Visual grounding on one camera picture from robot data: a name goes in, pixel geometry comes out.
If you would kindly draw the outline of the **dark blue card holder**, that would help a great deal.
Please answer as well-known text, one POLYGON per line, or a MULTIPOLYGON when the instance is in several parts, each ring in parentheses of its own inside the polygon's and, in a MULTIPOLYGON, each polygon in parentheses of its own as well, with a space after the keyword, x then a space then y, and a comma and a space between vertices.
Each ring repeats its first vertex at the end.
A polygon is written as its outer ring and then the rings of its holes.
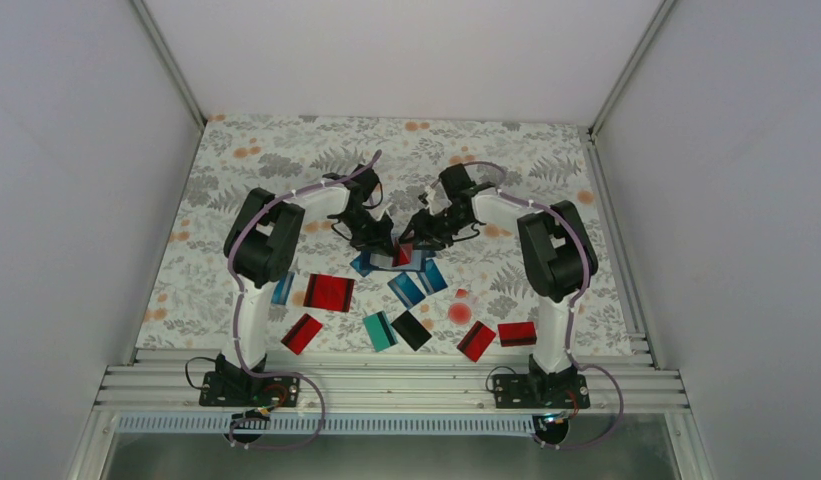
POLYGON ((421 272, 425 263, 436 257, 429 250, 400 250, 395 256, 386 256, 375 252, 363 252, 361 264, 370 270, 421 272))

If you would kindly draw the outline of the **red card black stripe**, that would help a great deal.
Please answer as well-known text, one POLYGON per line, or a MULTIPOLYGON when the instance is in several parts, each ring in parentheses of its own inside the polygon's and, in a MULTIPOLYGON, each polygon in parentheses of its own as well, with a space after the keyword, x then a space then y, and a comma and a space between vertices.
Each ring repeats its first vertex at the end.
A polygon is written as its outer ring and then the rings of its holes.
POLYGON ((411 243, 397 243, 396 252, 392 257, 392 266, 403 267, 413 260, 413 245, 411 243))

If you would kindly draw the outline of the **teal card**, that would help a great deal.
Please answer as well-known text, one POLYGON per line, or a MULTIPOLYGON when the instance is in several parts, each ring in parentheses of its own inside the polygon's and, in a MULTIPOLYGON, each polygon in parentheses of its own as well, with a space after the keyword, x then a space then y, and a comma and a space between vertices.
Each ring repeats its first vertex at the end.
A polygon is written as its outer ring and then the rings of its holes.
POLYGON ((363 319, 363 325, 375 352, 384 351, 398 343, 394 330, 384 311, 366 316, 363 319))

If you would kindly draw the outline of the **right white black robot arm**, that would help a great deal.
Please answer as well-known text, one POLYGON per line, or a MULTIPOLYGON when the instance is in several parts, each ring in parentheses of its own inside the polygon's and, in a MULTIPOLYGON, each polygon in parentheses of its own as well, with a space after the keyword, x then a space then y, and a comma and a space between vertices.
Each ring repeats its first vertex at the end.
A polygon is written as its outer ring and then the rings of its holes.
POLYGON ((520 199, 491 182, 475 182, 463 165, 443 170, 438 183, 449 205, 437 213, 419 210, 399 242, 443 250, 474 224, 492 224, 517 235, 524 273, 539 300, 527 391, 538 406, 553 406, 566 393, 565 381, 580 370, 572 352, 575 310, 598 270, 577 206, 568 200, 546 205, 520 199))

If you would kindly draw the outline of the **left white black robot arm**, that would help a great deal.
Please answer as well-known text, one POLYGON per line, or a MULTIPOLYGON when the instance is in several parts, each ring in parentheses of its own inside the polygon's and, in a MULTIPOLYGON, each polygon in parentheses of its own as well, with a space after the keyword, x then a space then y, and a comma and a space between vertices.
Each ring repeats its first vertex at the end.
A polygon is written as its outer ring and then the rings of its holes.
POLYGON ((346 175, 326 174, 314 184, 275 195, 251 190, 224 244, 227 269, 238 287, 231 339, 216 360, 224 390, 241 405, 256 402, 264 391, 267 289, 283 279, 293 262, 305 223, 331 219, 346 226, 348 243, 363 252, 394 255, 393 222, 373 215, 365 202, 380 184, 372 162, 346 175))

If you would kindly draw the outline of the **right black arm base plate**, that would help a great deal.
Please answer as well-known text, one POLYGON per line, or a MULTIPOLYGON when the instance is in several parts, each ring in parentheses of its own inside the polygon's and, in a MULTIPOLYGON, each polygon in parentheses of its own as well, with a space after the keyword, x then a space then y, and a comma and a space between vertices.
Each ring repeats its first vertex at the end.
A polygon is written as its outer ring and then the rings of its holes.
POLYGON ((587 409, 589 389, 582 375, 566 378, 496 374, 491 389, 498 409, 587 409))

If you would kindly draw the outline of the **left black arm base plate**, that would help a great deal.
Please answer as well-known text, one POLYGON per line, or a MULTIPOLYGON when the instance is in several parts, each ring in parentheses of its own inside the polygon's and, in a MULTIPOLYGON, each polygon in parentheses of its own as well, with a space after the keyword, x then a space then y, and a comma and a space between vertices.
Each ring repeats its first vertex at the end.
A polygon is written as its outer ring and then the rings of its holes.
POLYGON ((203 407, 287 407, 297 405, 300 380, 288 376, 255 378, 246 374, 204 376, 198 403, 203 407))

